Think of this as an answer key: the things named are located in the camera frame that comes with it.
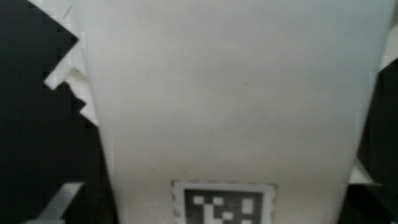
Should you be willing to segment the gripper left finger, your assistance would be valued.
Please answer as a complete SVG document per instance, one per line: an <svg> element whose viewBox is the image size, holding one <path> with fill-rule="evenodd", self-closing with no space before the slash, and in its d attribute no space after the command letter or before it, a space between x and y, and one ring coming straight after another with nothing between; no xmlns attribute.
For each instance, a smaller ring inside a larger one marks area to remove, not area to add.
<svg viewBox="0 0 398 224"><path fill-rule="evenodd" d="M23 224L66 224L62 215L66 213L83 185L83 182L67 182L62 184L62 187L51 197L39 216Z"/></svg>

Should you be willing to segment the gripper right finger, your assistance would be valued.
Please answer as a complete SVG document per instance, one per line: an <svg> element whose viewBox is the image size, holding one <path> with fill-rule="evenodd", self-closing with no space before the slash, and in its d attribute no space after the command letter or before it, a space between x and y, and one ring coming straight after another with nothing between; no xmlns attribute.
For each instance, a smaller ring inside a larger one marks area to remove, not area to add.
<svg viewBox="0 0 398 224"><path fill-rule="evenodd" d="M398 224L398 196L380 184L352 184L337 224Z"/></svg>

